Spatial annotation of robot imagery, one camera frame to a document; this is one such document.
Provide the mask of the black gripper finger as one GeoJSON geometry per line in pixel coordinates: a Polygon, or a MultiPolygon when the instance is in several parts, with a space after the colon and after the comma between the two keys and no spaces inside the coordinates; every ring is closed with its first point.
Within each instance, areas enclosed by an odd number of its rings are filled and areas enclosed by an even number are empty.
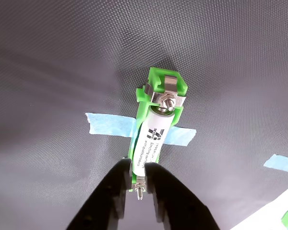
{"type": "Polygon", "coordinates": [[[116,230],[132,187],[132,160],[116,163],[68,225],[69,230],[116,230]]]}
{"type": "Polygon", "coordinates": [[[208,207],[171,172],[147,163],[145,182],[153,195],[156,220],[166,230],[218,230],[208,207]]]}

